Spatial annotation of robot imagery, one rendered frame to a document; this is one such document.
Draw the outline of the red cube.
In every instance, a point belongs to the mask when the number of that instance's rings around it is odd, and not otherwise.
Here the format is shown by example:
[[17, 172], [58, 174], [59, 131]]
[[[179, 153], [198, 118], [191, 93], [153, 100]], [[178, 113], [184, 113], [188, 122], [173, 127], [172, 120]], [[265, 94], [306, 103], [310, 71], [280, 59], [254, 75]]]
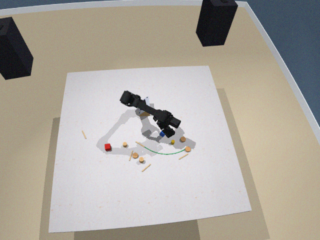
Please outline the red cube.
[[105, 150], [106, 150], [106, 151], [110, 151], [110, 150], [111, 150], [111, 145], [110, 145], [110, 143], [106, 143], [106, 144], [105, 144]]

